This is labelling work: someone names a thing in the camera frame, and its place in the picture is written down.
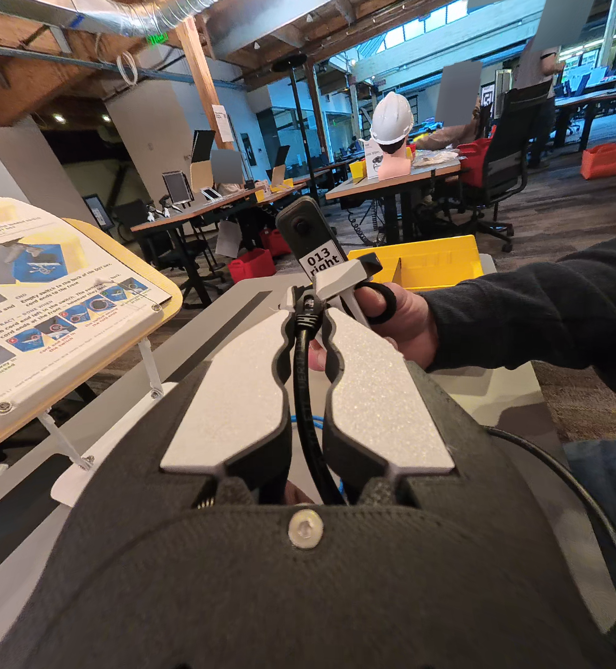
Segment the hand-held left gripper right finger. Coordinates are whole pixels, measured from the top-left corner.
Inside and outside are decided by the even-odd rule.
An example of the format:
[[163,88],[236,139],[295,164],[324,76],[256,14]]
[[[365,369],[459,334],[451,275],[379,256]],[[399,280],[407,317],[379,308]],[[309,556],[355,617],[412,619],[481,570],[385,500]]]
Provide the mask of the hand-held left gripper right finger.
[[328,353],[322,448],[346,490],[373,478],[445,476],[454,460],[415,383],[386,339],[335,308],[323,317]]

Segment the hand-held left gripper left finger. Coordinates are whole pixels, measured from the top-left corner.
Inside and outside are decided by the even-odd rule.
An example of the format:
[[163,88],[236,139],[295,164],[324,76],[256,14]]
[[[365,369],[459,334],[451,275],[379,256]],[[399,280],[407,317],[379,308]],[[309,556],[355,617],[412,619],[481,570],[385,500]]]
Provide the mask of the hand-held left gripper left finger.
[[293,311],[280,308],[200,364],[162,400],[164,474],[239,478],[282,504],[292,460],[286,382]]

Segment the large yellow bin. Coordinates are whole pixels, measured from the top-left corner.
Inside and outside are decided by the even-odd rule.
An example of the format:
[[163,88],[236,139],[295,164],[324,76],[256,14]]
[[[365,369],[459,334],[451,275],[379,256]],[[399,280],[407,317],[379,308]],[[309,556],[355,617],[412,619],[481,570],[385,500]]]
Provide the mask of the large yellow bin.
[[448,288],[484,275],[474,236],[417,241],[348,252],[348,259],[376,254],[382,270],[378,283],[398,284],[411,292]]

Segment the person's right forearm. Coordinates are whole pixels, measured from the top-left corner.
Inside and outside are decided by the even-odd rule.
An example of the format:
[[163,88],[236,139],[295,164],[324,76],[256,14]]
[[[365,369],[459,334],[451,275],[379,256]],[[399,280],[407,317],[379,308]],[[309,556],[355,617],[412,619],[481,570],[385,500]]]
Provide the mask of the person's right forearm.
[[616,237],[425,298],[437,331],[427,370],[592,367],[616,394]]

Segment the person's right hand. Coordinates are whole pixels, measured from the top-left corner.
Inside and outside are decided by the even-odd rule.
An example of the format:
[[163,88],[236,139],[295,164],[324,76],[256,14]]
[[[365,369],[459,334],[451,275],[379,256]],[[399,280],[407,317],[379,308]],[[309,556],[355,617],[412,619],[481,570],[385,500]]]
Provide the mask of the person's right hand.
[[[396,312],[386,323],[372,325],[371,329],[400,351],[404,357],[429,372],[438,350],[437,326],[428,302],[419,294],[393,283],[382,284],[396,296]],[[354,292],[362,312],[378,317],[386,310],[384,297],[370,287]],[[310,343],[309,368],[324,371],[327,352],[314,340]]]

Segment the red plastic crate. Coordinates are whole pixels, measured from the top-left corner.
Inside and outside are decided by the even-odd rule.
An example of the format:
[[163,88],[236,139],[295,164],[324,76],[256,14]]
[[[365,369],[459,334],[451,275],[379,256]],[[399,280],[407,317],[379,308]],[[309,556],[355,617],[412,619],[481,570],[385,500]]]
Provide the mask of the red plastic crate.
[[293,255],[291,248],[278,230],[265,228],[259,232],[259,237],[263,248],[270,253],[271,257]]
[[273,256],[265,248],[256,248],[246,252],[228,264],[234,284],[254,278],[268,278],[277,273]]

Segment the wooden top desk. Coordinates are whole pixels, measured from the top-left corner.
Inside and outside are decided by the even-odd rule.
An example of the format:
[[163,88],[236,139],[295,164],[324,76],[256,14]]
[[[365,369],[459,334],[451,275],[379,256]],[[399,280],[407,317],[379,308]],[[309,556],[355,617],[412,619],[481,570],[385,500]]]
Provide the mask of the wooden top desk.
[[195,261],[187,254],[186,243],[180,238],[179,233],[182,231],[183,224],[189,223],[193,228],[201,228],[204,225],[219,224],[234,217],[235,223],[239,225],[241,213],[272,205],[276,201],[300,192],[301,189],[302,186],[294,185],[272,193],[271,196],[265,196],[262,201],[256,198],[256,193],[262,192],[262,187],[245,189],[199,205],[192,210],[132,226],[130,232],[137,238],[153,236],[162,231],[168,232],[188,277],[185,285],[180,288],[183,297],[182,307],[187,310],[203,310],[212,304],[212,299],[207,292],[205,280],[198,273]]
[[458,177],[460,173],[461,161],[455,158],[427,167],[413,167],[408,175],[386,180],[367,177],[355,181],[351,178],[328,191],[325,199],[381,199],[386,243],[392,246],[406,244],[414,240],[412,192],[426,185],[432,189],[438,180]]

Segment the pink mannequin head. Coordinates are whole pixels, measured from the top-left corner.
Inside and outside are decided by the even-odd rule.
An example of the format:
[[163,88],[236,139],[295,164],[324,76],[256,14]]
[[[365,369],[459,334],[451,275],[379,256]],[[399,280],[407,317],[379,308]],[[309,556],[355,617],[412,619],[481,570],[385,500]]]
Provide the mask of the pink mannequin head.
[[406,153],[407,137],[392,144],[379,144],[382,162],[378,167],[379,181],[408,176],[412,168],[412,158]]

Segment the black monitor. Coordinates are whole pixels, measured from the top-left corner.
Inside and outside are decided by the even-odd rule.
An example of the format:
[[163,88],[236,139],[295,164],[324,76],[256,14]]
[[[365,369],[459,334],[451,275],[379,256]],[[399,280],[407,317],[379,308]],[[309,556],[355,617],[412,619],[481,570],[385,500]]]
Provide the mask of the black monitor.
[[215,132],[211,129],[195,130],[192,140],[190,163],[202,163],[210,160]]

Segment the white paper notice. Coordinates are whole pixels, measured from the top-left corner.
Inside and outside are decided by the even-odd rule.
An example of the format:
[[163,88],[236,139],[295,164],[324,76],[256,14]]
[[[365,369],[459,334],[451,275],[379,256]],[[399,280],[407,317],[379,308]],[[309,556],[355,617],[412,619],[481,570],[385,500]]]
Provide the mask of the white paper notice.
[[212,105],[214,119],[223,143],[234,143],[235,137],[230,125],[229,115],[223,105]]

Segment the tablet on stand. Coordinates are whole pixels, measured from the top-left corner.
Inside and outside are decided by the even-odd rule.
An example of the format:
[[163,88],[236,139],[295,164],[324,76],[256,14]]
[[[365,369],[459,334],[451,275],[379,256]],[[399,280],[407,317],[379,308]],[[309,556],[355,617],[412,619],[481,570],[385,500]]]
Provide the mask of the tablet on stand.
[[184,172],[162,172],[162,179],[172,205],[188,205],[194,201],[194,194]]

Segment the white hard hat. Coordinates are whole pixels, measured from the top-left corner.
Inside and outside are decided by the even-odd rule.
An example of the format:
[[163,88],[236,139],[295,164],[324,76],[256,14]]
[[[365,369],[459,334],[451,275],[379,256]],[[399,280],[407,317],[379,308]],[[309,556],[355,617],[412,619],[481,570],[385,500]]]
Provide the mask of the white hard hat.
[[389,92],[376,106],[371,117],[371,138],[382,148],[396,145],[410,134],[414,115],[408,100],[396,92]]

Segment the red bag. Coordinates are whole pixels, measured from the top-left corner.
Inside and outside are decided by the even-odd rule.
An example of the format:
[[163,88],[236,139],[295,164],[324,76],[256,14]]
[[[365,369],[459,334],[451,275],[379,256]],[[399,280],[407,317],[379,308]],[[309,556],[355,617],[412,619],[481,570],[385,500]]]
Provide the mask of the red bag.
[[483,165],[490,144],[491,138],[480,138],[456,147],[461,157],[460,178],[464,184],[475,188],[482,187]]

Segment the black office chair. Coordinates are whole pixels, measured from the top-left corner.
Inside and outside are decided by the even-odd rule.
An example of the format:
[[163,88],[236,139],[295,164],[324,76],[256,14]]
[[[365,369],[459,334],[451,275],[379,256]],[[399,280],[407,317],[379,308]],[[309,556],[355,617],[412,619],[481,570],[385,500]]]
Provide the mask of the black office chair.
[[499,224],[501,202],[521,193],[528,183],[528,146],[539,109],[547,98],[549,83],[511,89],[491,137],[483,164],[481,188],[459,181],[459,211],[470,212],[468,223],[459,226],[466,234],[481,233],[498,239],[502,252],[513,250],[512,224]]

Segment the orange bag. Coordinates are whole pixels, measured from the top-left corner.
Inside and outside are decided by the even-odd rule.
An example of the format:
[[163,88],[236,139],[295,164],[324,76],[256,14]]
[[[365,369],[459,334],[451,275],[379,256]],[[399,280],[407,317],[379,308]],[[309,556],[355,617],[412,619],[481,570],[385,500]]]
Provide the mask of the orange bag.
[[616,176],[616,143],[606,143],[582,152],[580,175],[585,180]]

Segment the silver flexible air duct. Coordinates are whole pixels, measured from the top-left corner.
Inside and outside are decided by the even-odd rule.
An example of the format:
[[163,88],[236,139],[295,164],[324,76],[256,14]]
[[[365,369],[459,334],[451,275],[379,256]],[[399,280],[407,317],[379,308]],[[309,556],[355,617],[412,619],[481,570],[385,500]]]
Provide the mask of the silver flexible air duct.
[[60,28],[125,37],[154,36],[176,28],[216,1],[23,1],[22,16]]

